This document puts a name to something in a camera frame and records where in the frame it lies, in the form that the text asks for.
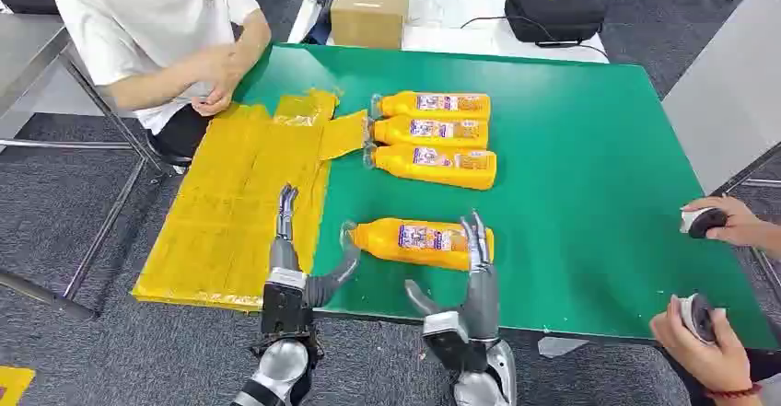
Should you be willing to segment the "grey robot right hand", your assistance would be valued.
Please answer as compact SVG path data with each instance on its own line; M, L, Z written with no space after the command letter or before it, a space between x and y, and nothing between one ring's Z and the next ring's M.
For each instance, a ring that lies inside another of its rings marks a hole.
M405 293L423 316L456 311L472 340L489 342L498 337L499 301L497 274L490 258L487 230L476 210L472 210L470 219L462 216L460 224L467 237L470 262L463 302L454 307L441 307L422 291L417 282L410 279L404 281Z

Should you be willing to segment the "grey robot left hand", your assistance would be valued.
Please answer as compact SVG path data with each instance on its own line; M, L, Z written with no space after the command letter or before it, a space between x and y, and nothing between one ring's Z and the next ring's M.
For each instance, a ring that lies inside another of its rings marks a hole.
M290 184L286 184L280 191L275 236L269 254L269 273L262 293L264 310L268 310L274 301L281 300L285 292L292 294L297 306L324 307L350 279L360 261L360 249L351 239L350 226L345 225L340 231L343 251L340 264L324 275L310 275L302 270L293 244L293 215L297 195L298 189Z

